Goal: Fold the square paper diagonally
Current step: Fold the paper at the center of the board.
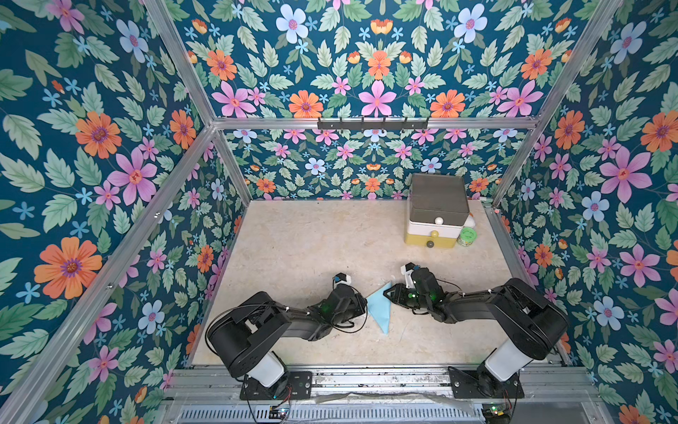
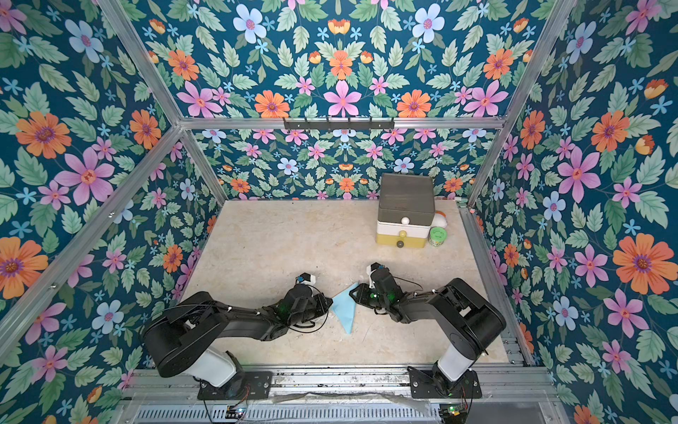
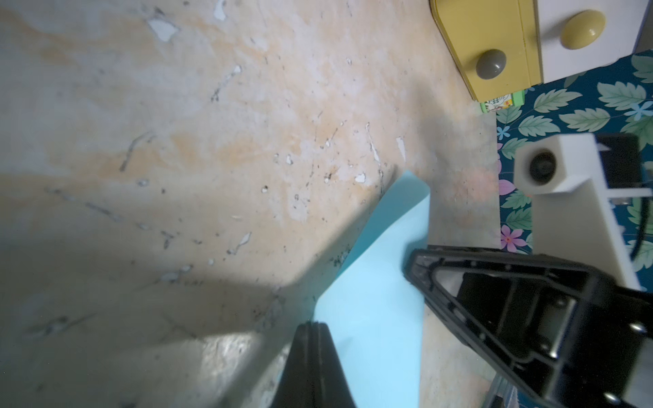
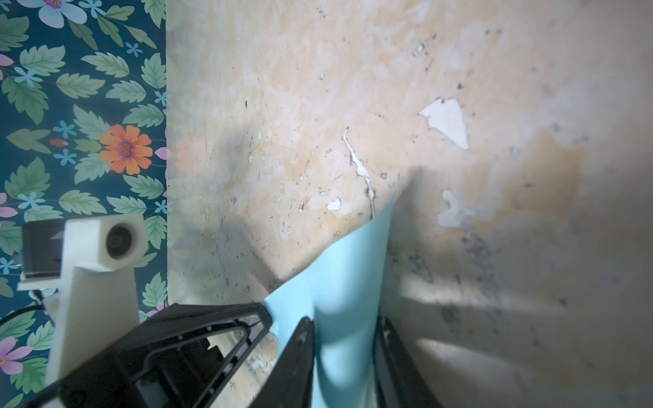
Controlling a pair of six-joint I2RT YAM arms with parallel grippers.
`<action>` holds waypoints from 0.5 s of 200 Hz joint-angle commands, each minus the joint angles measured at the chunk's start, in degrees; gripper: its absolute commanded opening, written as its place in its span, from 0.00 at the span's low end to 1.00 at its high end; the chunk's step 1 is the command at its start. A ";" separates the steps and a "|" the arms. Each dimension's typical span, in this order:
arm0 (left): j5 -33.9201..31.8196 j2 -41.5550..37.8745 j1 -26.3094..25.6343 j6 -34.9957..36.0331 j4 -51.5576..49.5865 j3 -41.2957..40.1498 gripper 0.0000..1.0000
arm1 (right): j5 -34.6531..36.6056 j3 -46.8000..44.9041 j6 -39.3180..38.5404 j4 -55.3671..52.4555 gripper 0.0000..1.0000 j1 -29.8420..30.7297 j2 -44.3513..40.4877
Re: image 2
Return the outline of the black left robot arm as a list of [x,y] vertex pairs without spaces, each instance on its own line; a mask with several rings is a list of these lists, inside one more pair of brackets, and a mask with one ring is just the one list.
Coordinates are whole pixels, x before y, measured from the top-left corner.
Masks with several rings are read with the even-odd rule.
[[188,374],[215,388],[231,383],[239,364],[212,344],[219,338],[276,340],[326,317],[333,300],[313,285],[297,283],[277,303],[258,309],[233,307],[199,291],[170,307],[141,332],[159,376]]

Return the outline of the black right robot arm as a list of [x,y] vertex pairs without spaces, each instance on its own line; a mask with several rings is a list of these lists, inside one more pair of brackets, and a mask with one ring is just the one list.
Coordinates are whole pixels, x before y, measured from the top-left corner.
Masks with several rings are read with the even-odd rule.
[[439,386],[456,384],[502,332],[507,322],[499,310],[463,279],[455,278],[432,291],[403,291],[397,278],[373,263],[370,282],[349,291],[360,306],[383,312],[394,322],[432,320],[450,345],[433,368]]

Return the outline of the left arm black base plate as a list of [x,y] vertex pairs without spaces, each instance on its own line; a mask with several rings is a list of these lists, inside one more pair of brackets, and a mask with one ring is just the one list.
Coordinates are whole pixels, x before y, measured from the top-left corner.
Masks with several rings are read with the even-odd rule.
[[272,386],[272,372],[239,371],[228,383],[215,387],[207,382],[200,383],[197,399],[200,401],[217,400],[261,400],[267,399]]

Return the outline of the light blue square paper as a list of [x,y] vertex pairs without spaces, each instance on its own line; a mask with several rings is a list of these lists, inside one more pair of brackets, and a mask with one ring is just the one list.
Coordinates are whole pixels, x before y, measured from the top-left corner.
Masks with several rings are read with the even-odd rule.
[[338,319],[347,335],[351,335],[355,319],[357,303],[351,298],[351,291],[358,287],[358,283],[341,291],[333,298],[333,304],[330,308],[332,313]]

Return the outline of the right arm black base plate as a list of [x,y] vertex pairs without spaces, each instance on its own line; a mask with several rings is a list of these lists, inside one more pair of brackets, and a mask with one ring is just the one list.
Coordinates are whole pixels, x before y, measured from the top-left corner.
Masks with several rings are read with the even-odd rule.
[[452,381],[438,369],[431,370],[407,367],[411,396],[414,399],[480,399],[482,390],[478,374],[469,369]]

